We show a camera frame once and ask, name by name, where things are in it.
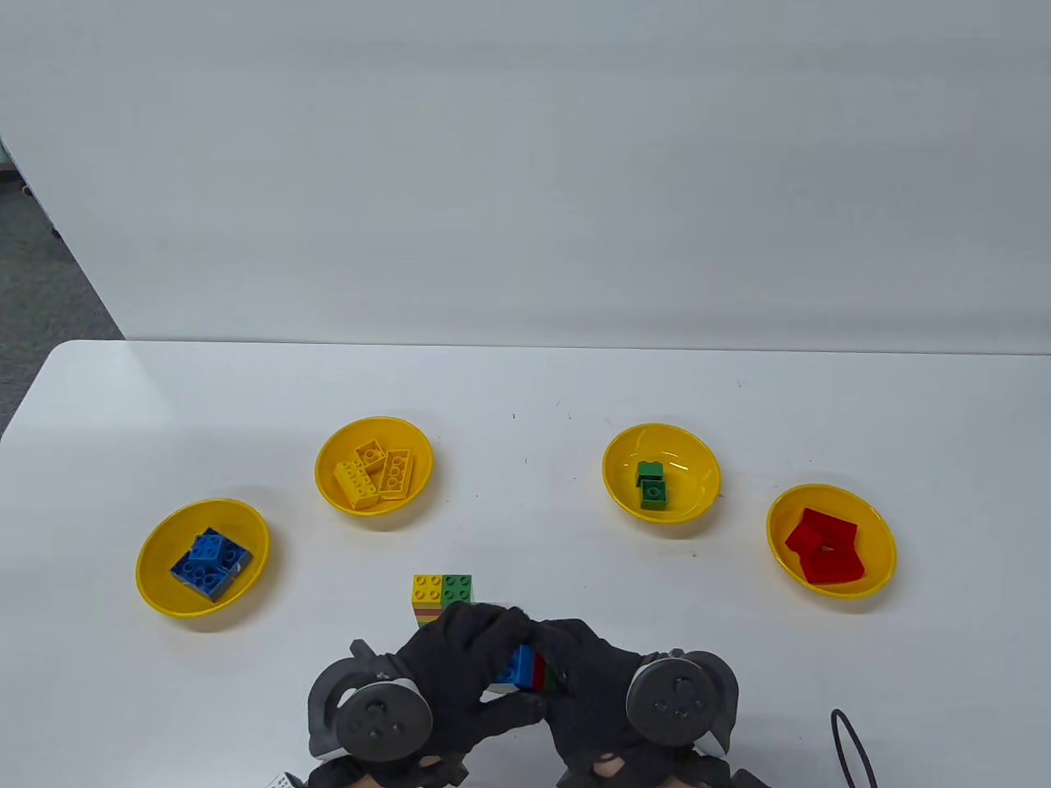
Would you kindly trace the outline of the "person's right hand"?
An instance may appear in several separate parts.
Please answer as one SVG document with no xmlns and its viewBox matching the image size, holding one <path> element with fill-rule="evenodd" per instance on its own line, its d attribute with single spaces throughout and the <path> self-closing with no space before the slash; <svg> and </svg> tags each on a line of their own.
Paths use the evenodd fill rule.
<svg viewBox="0 0 1051 788">
<path fill-rule="evenodd" d="M 562 787 L 761 787 L 726 761 L 739 684 L 710 652 L 635 654 L 581 620 L 532 626 L 555 678 L 545 720 Z"/>
</svg>

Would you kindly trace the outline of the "person's left hand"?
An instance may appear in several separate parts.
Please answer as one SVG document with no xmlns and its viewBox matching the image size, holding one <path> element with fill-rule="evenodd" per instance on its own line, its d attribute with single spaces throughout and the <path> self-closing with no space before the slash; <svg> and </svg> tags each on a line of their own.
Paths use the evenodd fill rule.
<svg viewBox="0 0 1051 788">
<path fill-rule="evenodd" d="M 540 694 L 485 699 L 530 634 L 519 608 L 457 602 L 395 654 L 363 640 L 320 672 L 307 699 L 308 787 L 446 787 L 487 739 L 539 723 Z"/>
</svg>

